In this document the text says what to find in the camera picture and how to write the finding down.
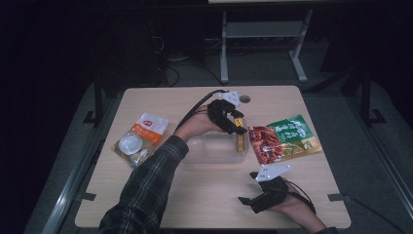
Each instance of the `transparent box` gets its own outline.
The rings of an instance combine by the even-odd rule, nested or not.
[[[244,151],[238,151],[237,134],[209,132],[188,140],[185,164],[238,164],[249,149],[248,133],[244,134]]]

